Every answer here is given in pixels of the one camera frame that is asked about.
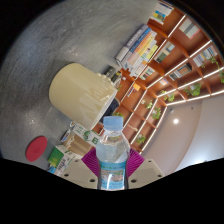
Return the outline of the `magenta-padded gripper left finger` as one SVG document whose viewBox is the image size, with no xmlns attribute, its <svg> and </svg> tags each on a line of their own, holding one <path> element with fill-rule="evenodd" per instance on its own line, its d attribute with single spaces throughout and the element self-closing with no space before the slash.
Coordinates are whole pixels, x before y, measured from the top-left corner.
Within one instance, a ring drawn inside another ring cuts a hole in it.
<svg viewBox="0 0 224 224">
<path fill-rule="evenodd" d="M 84 188 L 96 189 L 98 185 L 99 162 L 96 149 L 90 150 L 81 159 L 75 158 L 61 177 Z"/>
</svg>

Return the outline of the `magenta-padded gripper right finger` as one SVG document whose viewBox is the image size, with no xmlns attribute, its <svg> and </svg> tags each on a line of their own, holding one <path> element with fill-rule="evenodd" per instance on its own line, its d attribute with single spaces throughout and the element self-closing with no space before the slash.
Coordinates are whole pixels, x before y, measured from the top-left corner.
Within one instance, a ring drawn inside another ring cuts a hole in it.
<svg viewBox="0 0 224 224">
<path fill-rule="evenodd" d="M 126 173 L 129 189 L 146 186 L 164 177 L 163 172 L 153 159 L 144 159 L 134 149 L 130 150 Z"/>
</svg>

